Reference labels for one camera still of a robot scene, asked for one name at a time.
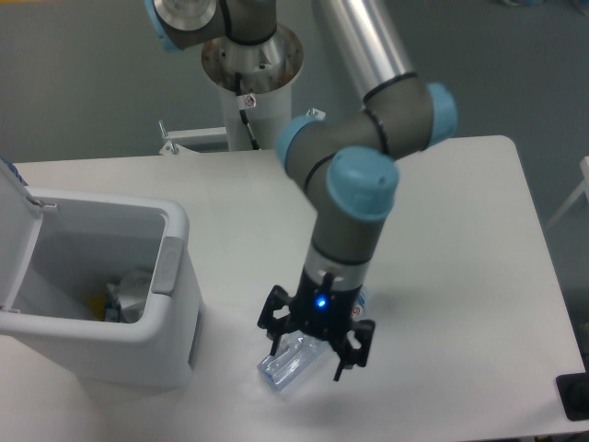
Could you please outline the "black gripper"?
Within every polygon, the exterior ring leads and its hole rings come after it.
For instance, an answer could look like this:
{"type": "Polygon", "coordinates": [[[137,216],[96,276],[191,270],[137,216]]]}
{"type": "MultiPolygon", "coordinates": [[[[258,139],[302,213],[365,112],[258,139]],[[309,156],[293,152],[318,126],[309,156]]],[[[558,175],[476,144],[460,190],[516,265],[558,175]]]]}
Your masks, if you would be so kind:
{"type": "Polygon", "coordinates": [[[271,340],[269,355],[276,355],[285,334],[301,331],[328,341],[340,362],[333,380],[344,370],[366,367],[375,332],[374,320],[353,320],[352,311],[361,286],[351,290],[326,288],[304,270],[294,297],[275,285],[261,310],[258,327],[271,340]]]}

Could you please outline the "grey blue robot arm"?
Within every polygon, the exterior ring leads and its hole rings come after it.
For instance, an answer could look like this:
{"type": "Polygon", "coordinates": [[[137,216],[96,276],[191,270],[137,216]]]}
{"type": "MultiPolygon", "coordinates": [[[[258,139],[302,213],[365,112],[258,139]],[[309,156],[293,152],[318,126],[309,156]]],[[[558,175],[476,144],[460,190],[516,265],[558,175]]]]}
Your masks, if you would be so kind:
{"type": "Polygon", "coordinates": [[[301,332],[330,345],[339,371],[365,366],[375,331],[352,309],[393,204],[399,159],[456,132],[452,94],[423,83],[379,1],[319,1],[362,102],[337,122],[293,117],[290,87],[303,49],[273,1],[148,1],[170,51],[202,47],[202,67],[224,99],[232,150],[273,150],[317,218],[298,288],[275,286],[258,320],[274,345],[301,332]]]}

